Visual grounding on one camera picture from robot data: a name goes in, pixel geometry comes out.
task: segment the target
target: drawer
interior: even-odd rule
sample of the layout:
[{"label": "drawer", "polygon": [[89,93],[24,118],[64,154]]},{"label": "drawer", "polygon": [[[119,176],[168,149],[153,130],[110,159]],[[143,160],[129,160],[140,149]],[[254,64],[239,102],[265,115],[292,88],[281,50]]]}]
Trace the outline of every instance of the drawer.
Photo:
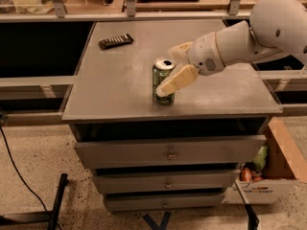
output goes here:
[{"label": "drawer", "polygon": [[231,187],[239,170],[192,171],[192,172],[148,172],[93,176],[100,194],[131,192],[179,191],[190,189]]},{"label": "drawer", "polygon": [[138,196],[104,199],[106,208],[111,211],[168,210],[216,206],[222,203],[223,194],[215,195],[164,195]]},{"label": "drawer", "polygon": [[77,143],[86,169],[251,161],[264,135]]}]

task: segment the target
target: remote control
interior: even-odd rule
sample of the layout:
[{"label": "remote control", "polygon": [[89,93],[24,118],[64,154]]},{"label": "remote control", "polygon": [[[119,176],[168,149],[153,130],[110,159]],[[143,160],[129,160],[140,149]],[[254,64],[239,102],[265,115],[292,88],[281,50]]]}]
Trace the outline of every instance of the remote control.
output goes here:
[{"label": "remote control", "polygon": [[106,50],[106,49],[114,48],[114,47],[121,46],[124,44],[131,44],[133,41],[134,41],[133,38],[129,34],[123,34],[123,35],[103,39],[99,42],[99,46],[102,50]]}]

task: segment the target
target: speckled floor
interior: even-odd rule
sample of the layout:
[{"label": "speckled floor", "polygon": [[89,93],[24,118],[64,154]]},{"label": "speckled floor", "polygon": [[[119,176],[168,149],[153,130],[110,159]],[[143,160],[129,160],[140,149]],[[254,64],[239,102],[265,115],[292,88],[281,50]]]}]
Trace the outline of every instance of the speckled floor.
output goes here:
[{"label": "speckled floor", "polygon": [[[307,158],[307,117],[282,118]],[[109,213],[74,151],[75,139],[69,126],[60,123],[59,114],[10,115],[3,127],[15,164],[48,209],[52,209],[62,173],[68,173],[59,215],[59,224],[68,229],[146,230],[143,220],[150,214],[159,224],[163,212]],[[12,167],[4,141],[0,139],[0,215],[43,210]],[[307,185],[298,183],[272,205],[256,205],[261,230],[307,229]],[[248,229],[243,205],[220,205],[171,211],[168,230]],[[47,223],[5,226],[2,229],[46,229]]]}]

